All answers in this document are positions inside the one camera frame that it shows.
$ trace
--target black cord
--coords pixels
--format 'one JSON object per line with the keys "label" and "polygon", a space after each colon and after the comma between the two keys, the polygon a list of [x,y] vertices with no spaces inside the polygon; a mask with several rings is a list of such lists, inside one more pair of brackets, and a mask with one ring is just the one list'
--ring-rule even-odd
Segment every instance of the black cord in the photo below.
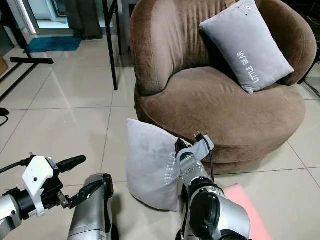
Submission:
{"label": "black cord", "polygon": [[211,148],[210,145],[205,137],[203,137],[203,140],[205,141],[206,146],[208,147],[209,150],[209,157],[210,157],[210,171],[211,171],[211,179],[213,183],[215,183],[215,177],[214,177],[214,163],[212,160],[212,153],[211,153]]}
{"label": "black cord", "polygon": [[21,165],[21,161],[18,161],[18,162],[15,162],[15,163],[13,163],[13,164],[11,164],[9,166],[6,166],[6,167],[0,169],[0,174],[4,173],[5,171],[8,171],[10,169],[13,169],[13,168],[15,168],[17,166],[20,166],[20,165]]}
{"label": "black cord", "polygon": [[3,123],[0,124],[0,127],[1,127],[2,125],[4,125],[6,122],[8,122],[8,120],[9,120],[9,118],[8,118],[7,116],[1,116],[1,117],[6,118],[6,120],[5,120]]}

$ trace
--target pillow tag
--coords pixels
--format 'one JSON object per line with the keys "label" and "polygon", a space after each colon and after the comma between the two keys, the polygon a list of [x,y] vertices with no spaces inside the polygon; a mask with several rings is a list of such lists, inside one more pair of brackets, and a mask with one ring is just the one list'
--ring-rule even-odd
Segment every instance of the pillow tag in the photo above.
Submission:
{"label": "pillow tag", "polygon": [[236,0],[224,0],[224,2],[227,8],[229,8],[233,4],[236,4]]}

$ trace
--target velvet upholstery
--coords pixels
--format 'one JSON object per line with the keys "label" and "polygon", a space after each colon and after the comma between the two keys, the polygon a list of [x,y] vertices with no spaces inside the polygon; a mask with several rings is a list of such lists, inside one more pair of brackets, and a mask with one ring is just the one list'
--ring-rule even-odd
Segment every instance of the velvet upholstery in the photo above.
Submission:
{"label": "velvet upholstery", "polygon": [[259,163],[305,116],[304,101],[291,85],[315,59],[313,32],[280,0],[256,4],[295,73],[253,95],[199,32],[201,22],[226,8],[224,0],[141,0],[131,18],[138,119],[188,142],[197,131],[209,135],[216,173]]}

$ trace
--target blue bath mat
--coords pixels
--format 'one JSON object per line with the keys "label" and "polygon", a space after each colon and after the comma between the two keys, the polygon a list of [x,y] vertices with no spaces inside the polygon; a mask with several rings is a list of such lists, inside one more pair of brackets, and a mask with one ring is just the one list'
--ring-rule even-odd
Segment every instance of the blue bath mat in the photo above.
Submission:
{"label": "blue bath mat", "polygon": [[48,51],[76,51],[82,39],[76,36],[39,37],[31,40],[28,45],[30,53]]}

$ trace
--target pink object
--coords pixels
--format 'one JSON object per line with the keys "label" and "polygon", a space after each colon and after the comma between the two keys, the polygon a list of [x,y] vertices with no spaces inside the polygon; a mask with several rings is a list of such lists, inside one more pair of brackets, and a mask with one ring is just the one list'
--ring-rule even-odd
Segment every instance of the pink object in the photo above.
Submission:
{"label": "pink object", "polygon": [[251,223],[250,239],[252,240],[272,240],[259,213],[252,205],[245,190],[239,184],[234,184],[223,189],[225,196],[234,203],[242,206],[249,215]]}

